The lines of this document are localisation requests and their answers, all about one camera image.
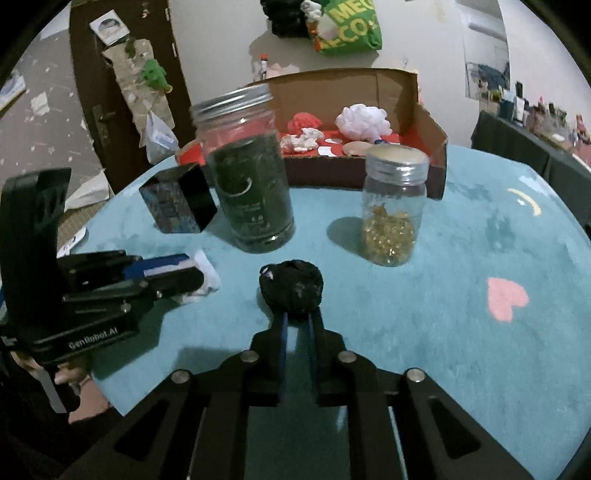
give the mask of door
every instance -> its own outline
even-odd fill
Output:
[[[135,38],[152,43],[154,58],[166,70],[173,91],[167,94],[179,146],[195,138],[191,105],[177,57],[167,0],[74,0],[70,14],[70,45],[74,77],[95,151],[117,193],[150,168],[145,148],[132,121],[115,74],[102,56],[107,48],[89,24],[114,9]]]

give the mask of glass jar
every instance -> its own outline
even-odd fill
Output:
[[[429,158],[416,148],[379,144],[368,150],[365,170],[365,256],[379,265],[402,265],[413,254],[421,226]]]
[[[248,252],[279,248],[295,230],[272,98],[261,84],[191,107],[220,205]]]

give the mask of black cloth-covered table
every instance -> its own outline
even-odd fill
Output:
[[[472,133],[472,148],[529,165],[548,182],[587,232],[591,231],[591,173],[572,155],[485,111],[480,112]]]

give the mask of screw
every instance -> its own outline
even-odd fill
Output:
[[[407,378],[411,382],[420,383],[423,380],[425,380],[425,372],[423,370],[421,370],[420,368],[411,368],[407,372]]]
[[[342,352],[339,352],[338,358],[344,364],[352,364],[357,360],[357,355],[349,350],[343,350]]]
[[[254,350],[244,350],[240,354],[240,360],[242,360],[246,364],[253,364],[259,359],[258,353]]]
[[[170,375],[170,380],[176,384],[186,383],[191,378],[191,373],[186,370],[177,370]]]

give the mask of silver metal lid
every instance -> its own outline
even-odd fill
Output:
[[[273,95],[269,91],[268,84],[260,83],[193,105],[190,109],[191,117],[196,126],[199,122],[260,105],[272,98]]]
[[[429,157],[416,148],[378,144],[365,157],[365,171],[375,180],[394,185],[419,185],[427,180]]]

